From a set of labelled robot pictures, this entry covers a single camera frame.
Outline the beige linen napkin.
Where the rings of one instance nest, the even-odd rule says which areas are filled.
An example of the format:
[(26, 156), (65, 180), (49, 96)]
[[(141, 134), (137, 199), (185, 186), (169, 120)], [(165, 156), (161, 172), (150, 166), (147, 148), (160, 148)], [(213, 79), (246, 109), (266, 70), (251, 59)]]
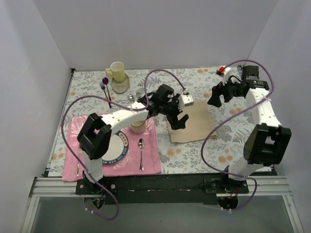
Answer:
[(206, 100), (195, 100), (192, 106), (185, 107), (178, 118), (188, 114), (184, 129), (172, 130), (167, 121), (168, 133), (172, 143), (188, 143), (204, 140), (215, 128)]

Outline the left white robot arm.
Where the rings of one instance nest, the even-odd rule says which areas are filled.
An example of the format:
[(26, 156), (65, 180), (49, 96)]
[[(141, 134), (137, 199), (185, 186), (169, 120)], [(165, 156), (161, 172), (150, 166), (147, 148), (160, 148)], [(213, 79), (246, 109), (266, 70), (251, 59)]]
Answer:
[(103, 190), (102, 157), (109, 149), (112, 135), (159, 114), (166, 117), (173, 130), (184, 129), (189, 116), (178, 118), (178, 115), (193, 103), (193, 97), (188, 91), (175, 94), (170, 86), (162, 84), (157, 91), (147, 93), (123, 110), (102, 116), (90, 114), (77, 136), (85, 157), (83, 179), (87, 189), (92, 194), (99, 194)]

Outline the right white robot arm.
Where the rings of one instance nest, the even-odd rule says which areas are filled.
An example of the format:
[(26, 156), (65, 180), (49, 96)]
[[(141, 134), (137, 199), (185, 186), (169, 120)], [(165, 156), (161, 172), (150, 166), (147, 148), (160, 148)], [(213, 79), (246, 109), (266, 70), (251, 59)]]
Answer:
[(279, 164), (284, 156), (292, 132), (277, 119), (268, 99), (269, 86), (259, 78), (258, 66), (244, 66), (242, 77), (233, 82), (231, 69), (221, 66), (216, 71), (222, 81), (212, 88), (208, 104), (221, 107), (220, 96), (225, 102), (233, 97), (244, 97), (252, 107), (255, 127), (243, 147), (243, 156), (227, 166), (221, 178), (214, 180), (217, 188), (231, 193), (246, 185), (245, 178), (263, 167)]

